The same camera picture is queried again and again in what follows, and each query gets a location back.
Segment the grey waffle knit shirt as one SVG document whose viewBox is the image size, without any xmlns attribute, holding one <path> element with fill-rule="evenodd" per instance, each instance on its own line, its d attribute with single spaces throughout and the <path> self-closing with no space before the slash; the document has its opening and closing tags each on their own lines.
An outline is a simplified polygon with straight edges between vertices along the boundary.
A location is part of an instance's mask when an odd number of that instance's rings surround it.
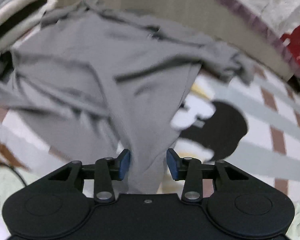
<svg viewBox="0 0 300 240">
<path fill-rule="evenodd" d="M 0 79 L 0 106 L 16 109 L 49 145 L 89 164 L 123 146 L 132 153 L 117 189 L 156 193 L 165 153 L 212 107 L 190 94 L 199 71 L 249 85 L 253 64 L 204 33 L 83 0 L 47 14 L 41 29 L 12 49 Z"/>
</svg>

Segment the folded cream white garment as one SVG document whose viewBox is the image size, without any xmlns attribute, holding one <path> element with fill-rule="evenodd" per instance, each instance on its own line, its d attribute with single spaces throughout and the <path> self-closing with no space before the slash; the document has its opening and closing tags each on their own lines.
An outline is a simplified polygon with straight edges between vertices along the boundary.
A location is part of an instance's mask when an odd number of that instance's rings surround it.
<svg viewBox="0 0 300 240">
<path fill-rule="evenodd" d="M 13 0 L 0 9 L 0 26 L 15 13 L 37 0 Z"/>
</svg>

